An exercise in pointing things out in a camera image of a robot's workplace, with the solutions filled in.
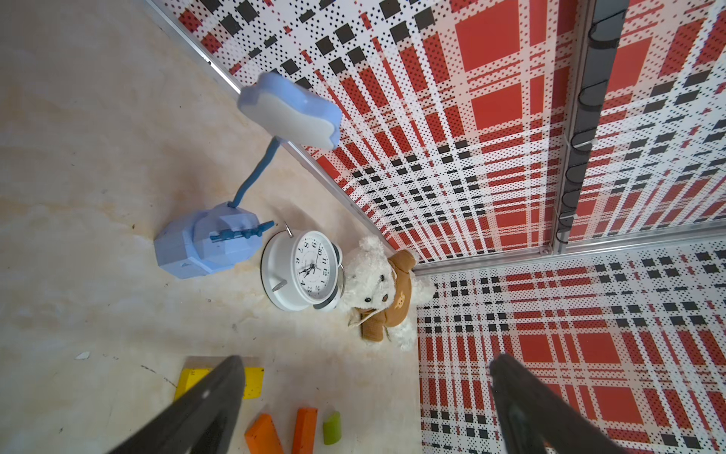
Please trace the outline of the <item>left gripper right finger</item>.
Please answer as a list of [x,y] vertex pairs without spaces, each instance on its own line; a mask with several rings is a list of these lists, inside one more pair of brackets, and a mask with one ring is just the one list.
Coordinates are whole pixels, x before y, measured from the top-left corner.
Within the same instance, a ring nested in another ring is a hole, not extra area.
[[490,362],[493,398],[509,453],[622,453],[598,428],[508,354]]

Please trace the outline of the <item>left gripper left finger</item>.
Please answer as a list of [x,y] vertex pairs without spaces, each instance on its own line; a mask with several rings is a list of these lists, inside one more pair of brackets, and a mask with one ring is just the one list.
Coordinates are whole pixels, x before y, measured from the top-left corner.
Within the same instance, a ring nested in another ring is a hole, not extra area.
[[226,453],[245,389],[240,356],[230,356],[113,453]]

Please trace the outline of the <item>orange trapezoid block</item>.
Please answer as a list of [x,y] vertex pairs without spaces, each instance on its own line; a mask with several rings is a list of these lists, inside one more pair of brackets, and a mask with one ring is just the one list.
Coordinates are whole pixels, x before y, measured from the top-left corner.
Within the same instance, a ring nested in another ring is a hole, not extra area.
[[245,433],[251,454],[283,454],[283,446],[269,414],[261,414]]

